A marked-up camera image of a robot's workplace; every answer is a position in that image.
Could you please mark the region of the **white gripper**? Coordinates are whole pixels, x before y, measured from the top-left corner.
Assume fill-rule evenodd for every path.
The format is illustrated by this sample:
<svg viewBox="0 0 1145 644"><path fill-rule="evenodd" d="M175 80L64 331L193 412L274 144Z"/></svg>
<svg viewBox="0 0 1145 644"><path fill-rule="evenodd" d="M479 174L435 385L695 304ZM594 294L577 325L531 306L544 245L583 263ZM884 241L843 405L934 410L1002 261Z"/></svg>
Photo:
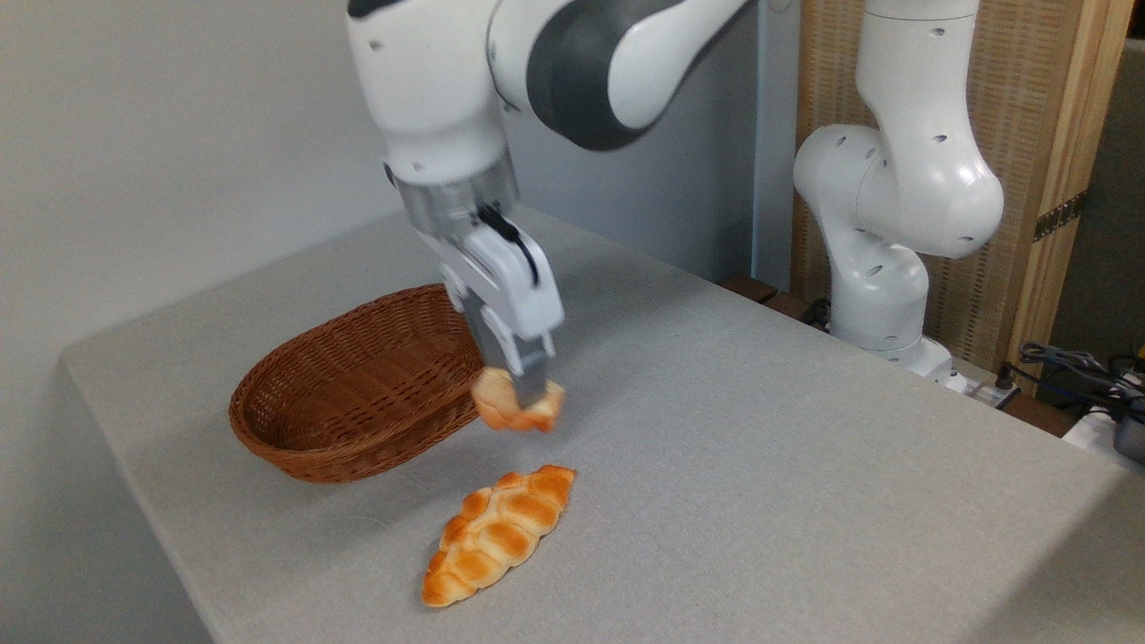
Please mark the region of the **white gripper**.
<svg viewBox="0 0 1145 644"><path fill-rule="evenodd" d="M564 322L543 249L526 233L518 245L484 223L459 241L418 236L440 257L447 298L469 325L485 366L510 374L520 408L539 403L555 356L551 333Z"/></svg>

